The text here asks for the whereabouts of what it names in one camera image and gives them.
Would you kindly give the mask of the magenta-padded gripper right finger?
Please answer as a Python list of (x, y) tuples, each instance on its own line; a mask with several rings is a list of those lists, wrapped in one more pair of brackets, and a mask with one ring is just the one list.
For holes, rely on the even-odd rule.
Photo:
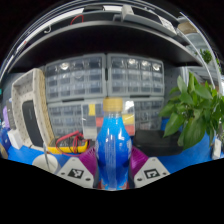
[(136, 147), (132, 147), (129, 167), (136, 188), (146, 186), (170, 174), (157, 157), (148, 157)]

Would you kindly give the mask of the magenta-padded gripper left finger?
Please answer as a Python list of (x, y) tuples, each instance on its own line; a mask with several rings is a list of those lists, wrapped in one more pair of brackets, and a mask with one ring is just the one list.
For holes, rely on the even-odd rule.
[(84, 188), (94, 188), (98, 181), (95, 149), (91, 147), (79, 157), (71, 157), (57, 175)]

